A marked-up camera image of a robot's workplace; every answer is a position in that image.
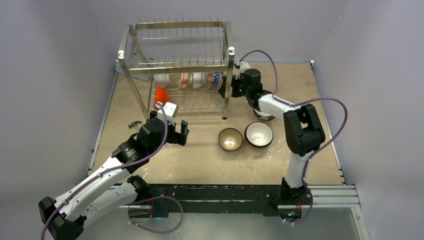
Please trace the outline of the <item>orange diamond pattern bowl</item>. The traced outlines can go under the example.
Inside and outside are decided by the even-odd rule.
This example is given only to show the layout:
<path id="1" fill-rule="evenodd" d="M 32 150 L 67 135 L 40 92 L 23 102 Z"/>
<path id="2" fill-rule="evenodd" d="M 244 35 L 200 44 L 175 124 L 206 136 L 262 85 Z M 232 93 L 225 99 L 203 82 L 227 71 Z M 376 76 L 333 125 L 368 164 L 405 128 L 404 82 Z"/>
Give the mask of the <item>orange diamond pattern bowl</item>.
<path id="1" fill-rule="evenodd" d="M 209 72 L 206 79 L 206 87 L 208 89 L 219 89 L 223 84 L 221 72 Z"/>

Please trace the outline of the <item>orange white floral bowl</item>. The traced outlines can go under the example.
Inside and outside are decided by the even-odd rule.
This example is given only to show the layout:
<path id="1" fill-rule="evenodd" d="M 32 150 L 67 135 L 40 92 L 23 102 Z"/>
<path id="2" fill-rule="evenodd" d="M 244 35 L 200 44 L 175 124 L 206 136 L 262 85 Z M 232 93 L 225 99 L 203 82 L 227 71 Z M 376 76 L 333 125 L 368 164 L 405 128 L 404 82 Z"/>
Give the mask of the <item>orange white floral bowl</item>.
<path id="1" fill-rule="evenodd" d="M 192 82 L 193 76 L 189 72 L 180 73 L 178 77 L 178 88 L 185 89 Z"/>

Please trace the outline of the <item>beige bowl dark patterned outside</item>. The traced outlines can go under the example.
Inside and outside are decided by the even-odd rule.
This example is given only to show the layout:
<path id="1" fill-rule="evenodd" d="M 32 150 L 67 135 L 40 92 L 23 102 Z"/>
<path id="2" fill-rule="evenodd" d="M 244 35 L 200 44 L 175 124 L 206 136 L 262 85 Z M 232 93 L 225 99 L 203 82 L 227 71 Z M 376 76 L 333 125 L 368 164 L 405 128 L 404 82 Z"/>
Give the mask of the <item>beige bowl dark patterned outside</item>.
<path id="1" fill-rule="evenodd" d="M 225 151 L 236 151 L 243 145 L 243 136 L 239 130 L 228 127 L 219 132 L 217 142 Z"/>

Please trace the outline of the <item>stainless steel dish rack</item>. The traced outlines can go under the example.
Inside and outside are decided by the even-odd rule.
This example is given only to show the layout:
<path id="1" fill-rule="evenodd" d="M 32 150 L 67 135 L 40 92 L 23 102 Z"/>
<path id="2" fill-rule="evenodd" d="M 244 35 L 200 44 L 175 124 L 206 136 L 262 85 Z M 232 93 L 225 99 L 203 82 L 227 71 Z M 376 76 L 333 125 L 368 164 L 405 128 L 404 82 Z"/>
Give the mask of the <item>stainless steel dish rack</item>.
<path id="1" fill-rule="evenodd" d="M 136 99 L 143 117 L 154 109 L 156 87 L 154 74 L 169 74 L 165 87 L 171 102 L 188 115 L 218 114 L 229 116 L 231 78 L 235 71 L 236 50 L 233 26 L 229 21 L 215 19 L 166 20 L 140 22 L 124 27 L 117 61 Z M 150 81 L 133 79 L 133 74 L 150 74 Z M 207 74 L 221 72 L 227 76 L 225 98 L 219 89 L 207 88 Z M 180 73 L 204 73 L 204 83 L 179 89 Z"/>

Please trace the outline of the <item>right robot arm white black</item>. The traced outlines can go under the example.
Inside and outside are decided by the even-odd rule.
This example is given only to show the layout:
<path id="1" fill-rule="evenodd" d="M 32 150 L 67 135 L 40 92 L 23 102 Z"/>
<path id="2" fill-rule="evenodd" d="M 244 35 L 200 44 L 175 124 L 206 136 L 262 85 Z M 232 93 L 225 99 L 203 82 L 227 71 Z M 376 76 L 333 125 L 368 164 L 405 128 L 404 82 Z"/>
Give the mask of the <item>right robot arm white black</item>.
<path id="1" fill-rule="evenodd" d="M 255 68 L 232 75 L 230 89 L 231 97 L 244 97 L 254 110 L 283 121 L 291 155 L 281 182 L 280 196 L 284 202 L 294 203 L 306 191 L 309 161 L 326 139 L 316 108 L 310 103 L 295 106 L 276 98 L 271 91 L 263 88 L 261 73 Z"/>

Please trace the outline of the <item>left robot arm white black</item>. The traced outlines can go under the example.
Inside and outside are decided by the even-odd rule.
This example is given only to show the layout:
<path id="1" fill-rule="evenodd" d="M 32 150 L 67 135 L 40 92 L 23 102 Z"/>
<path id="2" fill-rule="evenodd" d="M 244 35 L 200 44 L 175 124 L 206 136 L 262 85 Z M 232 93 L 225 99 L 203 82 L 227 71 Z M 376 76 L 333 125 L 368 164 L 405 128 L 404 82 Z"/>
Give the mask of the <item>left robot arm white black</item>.
<path id="1" fill-rule="evenodd" d="M 39 203 L 44 227 L 41 239 L 50 232 L 55 240 L 75 240 L 99 217 L 123 205 L 153 203 L 162 196 L 152 196 L 150 186 L 133 172 L 156 155 L 166 144 L 184 146 L 189 133 L 188 123 L 181 122 L 176 132 L 178 107 L 173 103 L 151 111 L 150 118 L 137 133 L 121 143 L 106 162 L 74 188 Z"/>

